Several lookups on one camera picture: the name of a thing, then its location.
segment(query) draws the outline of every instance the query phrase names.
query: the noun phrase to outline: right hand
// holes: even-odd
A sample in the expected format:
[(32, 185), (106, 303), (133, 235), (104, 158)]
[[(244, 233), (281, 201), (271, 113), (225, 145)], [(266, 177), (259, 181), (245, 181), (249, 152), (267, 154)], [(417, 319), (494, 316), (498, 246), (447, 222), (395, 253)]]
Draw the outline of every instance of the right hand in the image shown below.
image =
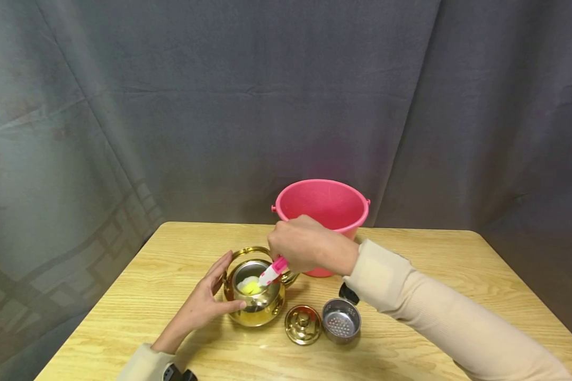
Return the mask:
[(285, 257), (295, 273), (321, 267), (341, 276), (350, 275), (358, 260), (357, 243), (305, 215), (279, 221), (267, 241), (271, 257)]

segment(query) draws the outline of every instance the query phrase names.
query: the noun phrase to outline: black object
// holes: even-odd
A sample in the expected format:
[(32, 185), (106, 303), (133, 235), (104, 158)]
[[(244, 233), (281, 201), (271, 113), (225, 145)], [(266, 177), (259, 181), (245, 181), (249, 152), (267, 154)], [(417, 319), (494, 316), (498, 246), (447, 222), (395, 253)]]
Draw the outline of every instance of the black object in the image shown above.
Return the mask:
[(197, 377), (189, 369), (180, 373), (180, 370), (172, 364), (163, 373), (163, 381), (197, 381)]
[(197, 381), (197, 377), (189, 369), (185, 370), (184, 374), (180, 378), (181, 381)]
[(349, 300), (354, 305), (358, 305), (358, 302), (361, 301), (361, 298), (359, 298), (355, 292), (353, 292), (349, 287), (347, 287), (345, 283), (342, 284), (341, 288), (339, 289), (339, 297)]

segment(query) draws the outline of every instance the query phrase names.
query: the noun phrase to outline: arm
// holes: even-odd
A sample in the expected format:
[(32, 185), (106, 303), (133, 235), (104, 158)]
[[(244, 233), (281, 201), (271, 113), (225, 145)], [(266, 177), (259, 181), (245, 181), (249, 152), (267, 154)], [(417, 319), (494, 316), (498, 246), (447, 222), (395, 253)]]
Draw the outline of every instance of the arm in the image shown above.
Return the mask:
[(217, 302), (214, 299), (222, 284), (222, 274), (231, 263), (231, 255), (233, 252), (227, 252), (211, 266), (154, 344), (142, 344), (117, 381), (162, 381), (163, 372), (172, 364), (175, 352), (189, 333), (217, 316), (246, 306), (243, 301)]
[(344, 276), (362, 300), (417, 330), (473, 380), (572, 380), (542, 345), (374, 242), (359, 247), (307, 216), (278, 222), (269, 242), (293, 270)]
[(379, 312), (432, 341), (472, 380), (572, 380), (542, 345), (374, 242), (362, 243), (344, 280)]

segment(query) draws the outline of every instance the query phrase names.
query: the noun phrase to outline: pink brush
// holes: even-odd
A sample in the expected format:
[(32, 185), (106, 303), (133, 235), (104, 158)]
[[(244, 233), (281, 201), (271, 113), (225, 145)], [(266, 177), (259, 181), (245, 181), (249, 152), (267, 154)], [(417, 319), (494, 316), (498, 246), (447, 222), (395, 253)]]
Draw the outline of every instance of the pink brush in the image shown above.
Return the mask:
[(258, 285), (265, 287), (271, 284), (273, 280), (279, 277), (282, 272), (288, 267), (288, 261), (285, 257), (279, 256), (275, 262), (273, 262), (267, 270), (263, 271), (261, 276), (258, 277)]

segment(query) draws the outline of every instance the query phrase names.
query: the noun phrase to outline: curtain fold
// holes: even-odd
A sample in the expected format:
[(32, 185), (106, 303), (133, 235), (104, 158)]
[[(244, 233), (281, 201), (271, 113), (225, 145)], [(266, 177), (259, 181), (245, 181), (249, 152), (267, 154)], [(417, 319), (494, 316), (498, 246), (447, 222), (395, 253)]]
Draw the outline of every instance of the curtain fold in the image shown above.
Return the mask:
[(163, 221), (314, 177), (482, 233), (572, 331), (572, 0), (0, 1), (0, 380)]

